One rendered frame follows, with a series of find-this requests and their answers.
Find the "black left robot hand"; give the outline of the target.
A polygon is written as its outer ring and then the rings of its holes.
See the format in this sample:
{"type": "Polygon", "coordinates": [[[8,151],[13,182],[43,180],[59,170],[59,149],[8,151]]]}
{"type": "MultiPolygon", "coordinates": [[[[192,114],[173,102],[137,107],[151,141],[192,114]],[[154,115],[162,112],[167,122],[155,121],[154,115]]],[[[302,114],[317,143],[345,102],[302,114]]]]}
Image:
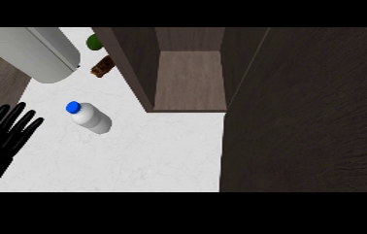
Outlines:
{"type": "Polygon", "coordinates": [[[40,117],[31,121],[36,110],[30,110],[22,118],[27,103],[21,102],[15,108],[9,104],[0,107],[0,178],[13,162],[13,158],[19,153],[27,141],[41,125],[44,118],[40,117]]]}

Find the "dark wooden cabinet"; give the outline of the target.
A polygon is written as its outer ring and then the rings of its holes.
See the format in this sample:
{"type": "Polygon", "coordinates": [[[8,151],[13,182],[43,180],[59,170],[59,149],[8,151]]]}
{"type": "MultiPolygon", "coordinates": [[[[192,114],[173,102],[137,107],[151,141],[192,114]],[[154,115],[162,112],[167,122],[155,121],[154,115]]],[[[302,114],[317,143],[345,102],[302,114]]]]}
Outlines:
{"type": "Polygon", "coordinates": [[[96,27],[149,113],[223,113],[260,50],[266,27],[96,27]]]}

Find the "dark wooden cabinet door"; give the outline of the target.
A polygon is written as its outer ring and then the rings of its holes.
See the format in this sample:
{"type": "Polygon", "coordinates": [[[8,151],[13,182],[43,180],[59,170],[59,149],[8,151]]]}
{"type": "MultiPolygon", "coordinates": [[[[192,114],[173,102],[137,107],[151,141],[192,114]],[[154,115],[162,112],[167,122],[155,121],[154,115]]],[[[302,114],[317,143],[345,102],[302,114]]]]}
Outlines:
{"type": "Polygon", "coordinates": [[[223,192],[367,192],[367,27],[267,31],[223,148],[223,192]]]}

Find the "white bottle with blue cap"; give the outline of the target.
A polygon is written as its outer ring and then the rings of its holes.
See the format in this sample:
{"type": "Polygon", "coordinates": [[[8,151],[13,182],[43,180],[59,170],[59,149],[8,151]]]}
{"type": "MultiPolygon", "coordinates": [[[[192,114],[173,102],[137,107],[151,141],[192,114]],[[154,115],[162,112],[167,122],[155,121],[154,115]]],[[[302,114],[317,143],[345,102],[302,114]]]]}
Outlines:
{"type": "Polygon", "coordinates": [[[112,120],[90,103],[69,102],[67,112],[71,114],[74,123],[93,133],[105,134],[109,132],[112,120]]]}

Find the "pale grey rounded appliance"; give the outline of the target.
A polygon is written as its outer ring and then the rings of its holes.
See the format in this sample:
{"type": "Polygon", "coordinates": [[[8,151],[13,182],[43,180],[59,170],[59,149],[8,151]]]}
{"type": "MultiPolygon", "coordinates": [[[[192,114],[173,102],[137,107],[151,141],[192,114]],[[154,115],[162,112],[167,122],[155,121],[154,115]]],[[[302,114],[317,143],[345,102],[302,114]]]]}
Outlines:
{"type": "Polygon", "coordinates": [[[59,27],[0,27],[0,57],[43,84],[80,67],[78,49],[59,27]]]}

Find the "brown bread loaf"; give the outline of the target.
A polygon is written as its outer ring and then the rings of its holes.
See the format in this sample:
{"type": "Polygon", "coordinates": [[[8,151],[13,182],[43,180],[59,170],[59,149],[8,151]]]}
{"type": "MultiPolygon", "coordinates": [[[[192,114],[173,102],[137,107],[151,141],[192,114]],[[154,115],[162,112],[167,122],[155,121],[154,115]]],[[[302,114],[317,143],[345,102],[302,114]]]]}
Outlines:
{"type": "Polygon", "coordinates": [[[109,55],[106,55],[98,64],[92,67],[90,73],[98,77],[102,78],[115,67],[114,59],[109,55]]]}

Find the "green round fruit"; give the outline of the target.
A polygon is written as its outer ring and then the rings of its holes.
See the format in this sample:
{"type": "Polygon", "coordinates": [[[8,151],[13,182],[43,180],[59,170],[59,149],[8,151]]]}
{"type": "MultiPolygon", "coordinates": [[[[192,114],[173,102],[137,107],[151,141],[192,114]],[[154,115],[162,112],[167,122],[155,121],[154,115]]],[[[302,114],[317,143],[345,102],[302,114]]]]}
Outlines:
{"type": "Polygon", "coordinates": [[[86,45],[92,50],[100,50],[103,48],[103,45],[98,39],[98,36],[92,34],[86,40],[86,45]]]}

